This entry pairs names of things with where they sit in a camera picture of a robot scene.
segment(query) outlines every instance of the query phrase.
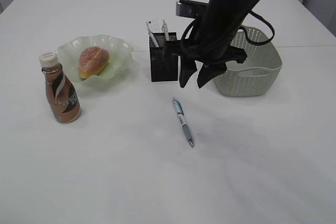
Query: coffee bottle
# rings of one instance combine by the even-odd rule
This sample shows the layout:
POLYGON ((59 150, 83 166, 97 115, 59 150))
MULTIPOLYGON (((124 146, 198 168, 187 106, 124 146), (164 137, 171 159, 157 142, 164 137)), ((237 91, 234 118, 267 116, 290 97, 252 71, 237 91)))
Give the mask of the coffee bottle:
POLYGON ((62 65, 54 52, 39 57, 46 78, 46 96, 58 122, 69 123, 80 115, 80 106, 74 86, 63 73, 62 65))

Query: pen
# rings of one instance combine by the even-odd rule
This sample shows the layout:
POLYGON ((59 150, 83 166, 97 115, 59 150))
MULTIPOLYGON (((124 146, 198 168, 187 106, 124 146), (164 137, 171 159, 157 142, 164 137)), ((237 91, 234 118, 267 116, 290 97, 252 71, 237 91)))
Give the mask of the pen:
POLYGON ((166 41, 169 41, 169 33, 168 33, 167 23, 164 19, 162 20, 162 22, 163 22, 162 31, 164 32, 164 35, 166 37, 166 41))
POLYGON ((193 148, 194 147, 194 141, 193 141, 193 137, 191 136, 191 132, 189 130, 189 127, 187 125, 187 122, 184 118, 184 113, 183 113, 183 110, 182 110, 182 107, 181 107, 181 104, 178 100, 176 100, 175 98, 173 98, 173 105, 174 105, 174 108, 177 112, 177 117, 178 119, 180 119, 180 123, 182 125, 182 129, 183 129, 183 132, 184 132, 184 135, 189 143, 189 145, 193 148))
POLYGON ((149 23, 146 22, 146 25, 147 25, 148 34, 151 37, 151 39, 152 39, 155 47, 160 47, 159 44, 158 44, 158 42, 156 41, 156 38, 154 37, 154 34, 152 33, 151 29, 149 28, 149 23))

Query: blue pen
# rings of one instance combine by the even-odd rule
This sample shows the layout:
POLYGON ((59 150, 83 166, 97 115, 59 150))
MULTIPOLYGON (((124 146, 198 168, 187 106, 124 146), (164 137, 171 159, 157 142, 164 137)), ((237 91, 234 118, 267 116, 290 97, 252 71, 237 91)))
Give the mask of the blue pen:
POLYGON ((193 137, 191 136, 191 132, 190 132, 189 127, 187 125, 187 122, 184 118, 184 113, 183 113, 181 104, 177 99, 173 98, 173 105, 174 105, 174 108, 177 112, 177 117, 178 117, 178 119, 180 119, 180 123, 182 125, 184 135, 187 138, 187 141, 190 144, 190 146, 193 148, 194 147, 193 137))

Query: sugar-coated bun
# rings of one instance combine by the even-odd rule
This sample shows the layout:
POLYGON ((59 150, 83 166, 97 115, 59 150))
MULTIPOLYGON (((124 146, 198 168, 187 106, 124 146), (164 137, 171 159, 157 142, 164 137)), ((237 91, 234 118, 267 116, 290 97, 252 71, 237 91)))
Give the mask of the sugar-coated bun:
POLYGON ((85 49, 78 62, 78 73, 83 79, 98 75, 109 62, 109 52, 100 47, 89 47, 85 49))

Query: plastic basket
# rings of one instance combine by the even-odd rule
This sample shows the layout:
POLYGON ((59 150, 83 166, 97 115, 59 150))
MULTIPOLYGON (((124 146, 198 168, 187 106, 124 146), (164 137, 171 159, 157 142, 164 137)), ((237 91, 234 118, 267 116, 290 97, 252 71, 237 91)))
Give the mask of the plastic basket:
MULTIPOLYGON (((246 27, 248 37, 256 42, 267 40, 259 29, 246 27)), ((220 93, 230 97, 252 97, 262 95, 272 86, 277 78, 282 61, 272 43, 254 46, 247 42, 244 32, 238 32, 232 46, 243 48, 247 59, 243 64, 235 61, 226 63, 227 71, 214 78, 220 93)))

